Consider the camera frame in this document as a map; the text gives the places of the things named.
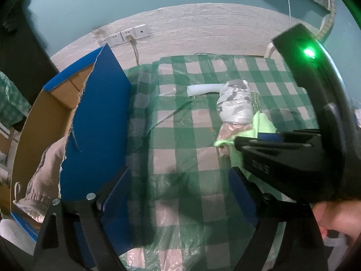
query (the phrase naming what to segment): blue wall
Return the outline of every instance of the blue wall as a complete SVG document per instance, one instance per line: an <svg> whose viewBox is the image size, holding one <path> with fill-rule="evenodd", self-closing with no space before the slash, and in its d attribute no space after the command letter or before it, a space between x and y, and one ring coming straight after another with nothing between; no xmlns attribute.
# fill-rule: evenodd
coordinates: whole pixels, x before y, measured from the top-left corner
<svg viewBox="0 0 361 271"><path fill-rule="evenodd" d="M24 9L49 56L81 36L117 19L187 3L239 3L288 14L287 0L25 0ZM326 11L311 0L290 0L291 14L320 27ZM336 0L335 24L324 45L333 57L353 98L361 102L361 31L341 0Z"/></svg>

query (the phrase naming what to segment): checkered tablecloth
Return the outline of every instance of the checkered tablecloth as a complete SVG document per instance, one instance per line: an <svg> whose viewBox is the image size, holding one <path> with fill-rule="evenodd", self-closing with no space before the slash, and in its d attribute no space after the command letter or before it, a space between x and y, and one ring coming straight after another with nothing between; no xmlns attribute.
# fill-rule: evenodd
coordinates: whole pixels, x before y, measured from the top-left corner
<svg viewBox="0 0 361 271"><path fill-rule="evenodd" d="M190 98L187 86L243 78L280 131L317 126L307 94L282 62L255 57L166 57L126 73L135 249L121 259L129 270L233 270L254 228L230 191L229 159L213 146L222 124L218 95Z"/></svg>
<svg viewBox="0 0 361 271"><path fill-rule="evenodd" d="M29 114L30 108L14 83L0 71L0 123L10 129Z"/></svg>

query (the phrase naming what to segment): white tube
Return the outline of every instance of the white tube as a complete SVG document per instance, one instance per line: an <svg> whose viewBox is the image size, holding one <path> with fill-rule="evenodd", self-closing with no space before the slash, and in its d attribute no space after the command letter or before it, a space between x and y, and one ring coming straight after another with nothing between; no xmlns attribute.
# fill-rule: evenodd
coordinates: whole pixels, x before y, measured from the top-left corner
<svg viewBox="0 0 361 271"><path fill-rule="evenodd" d="M221 83L209 83L209 84L195 84L187 87L187 95L199 96L205 93L219 93L224 84Z"/></svg>

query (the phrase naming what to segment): green led light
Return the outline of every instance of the green led light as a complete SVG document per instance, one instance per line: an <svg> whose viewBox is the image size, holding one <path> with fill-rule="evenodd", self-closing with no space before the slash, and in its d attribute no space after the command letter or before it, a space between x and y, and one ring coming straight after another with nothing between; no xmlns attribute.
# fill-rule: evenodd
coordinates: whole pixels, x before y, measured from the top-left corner
<svg viewBox="0 0 361 271"><path fill-rule="evenodd" d="M316 55L316 52L315 52L315 49L312 48L312 47L308 47L306 49L303 50L303 53L307 56L307 57L310 57L312 59L315 59L315 55Z"/></svg>

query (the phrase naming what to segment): blue cardboard box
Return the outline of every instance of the blue cardboard box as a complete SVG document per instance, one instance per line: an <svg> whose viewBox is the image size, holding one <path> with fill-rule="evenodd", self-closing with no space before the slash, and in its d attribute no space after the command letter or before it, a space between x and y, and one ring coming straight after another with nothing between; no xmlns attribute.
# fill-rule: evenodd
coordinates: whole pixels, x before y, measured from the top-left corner
<svg viewBox="0 0 361 271"><path fill-rule="evenodd" d="M67 136L61 165L61 199L75 201L97 193L125 165L130 82L110 47L105 45L79 59L51 79L37 97L24 125L15 155L14 186L18 199L39 165L44 150ZM118 254L132 248L126 204L129 170L114 211L104 211L101 223ZM11 214L36 241L40 224L11 205Z"/></svg>

